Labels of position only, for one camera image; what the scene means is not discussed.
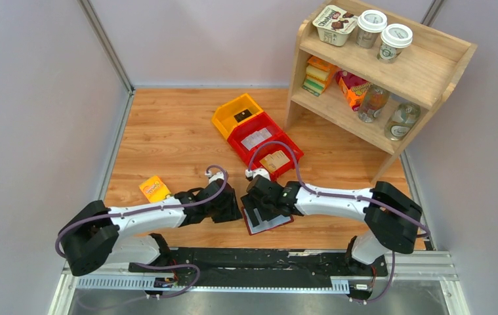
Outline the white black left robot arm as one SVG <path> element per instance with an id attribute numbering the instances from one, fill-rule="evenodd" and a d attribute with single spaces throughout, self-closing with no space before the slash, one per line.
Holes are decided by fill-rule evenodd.
<path id="1" fill-rule="evenodd" d="M 164 239 L 139 235 L 199 224 L 206 218 L 214 223 L 242 218 L 235 190 L 223 178 L 144 205 L 107 207 L 101 200 L 92 201 L 59 231 L 56 251 L 67 260 L 74 276 L 119 263 L 147 264 L 163 272 L 171 263 Z"/>

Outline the red leather card holder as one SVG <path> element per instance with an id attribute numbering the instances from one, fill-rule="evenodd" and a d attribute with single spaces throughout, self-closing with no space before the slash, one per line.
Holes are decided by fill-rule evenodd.
<path id="1" fill-rule="evenodd" d="M 292 216 L 277 215 L 272 219 L 264 219 L 257 208 L 242 210 L 247 231 L 250 236 L 283 226 L 294 221 Z"/>

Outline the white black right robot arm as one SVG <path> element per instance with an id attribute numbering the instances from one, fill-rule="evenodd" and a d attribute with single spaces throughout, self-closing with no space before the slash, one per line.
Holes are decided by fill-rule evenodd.
<path id="1" fill-rule="evenodd" d="M 422 208 L 389 182 L 372 188 L 341 190 L 298 181 L 282 186 L 256 175 L 241 197 L 250 223 L 266 216 L 327 215 L 364 222 L 368 231 L 348 246 L 344 264 L 355 275 L 363 274 L 375 260 L 392 251 L 412 254 L 419 237 Z"/>

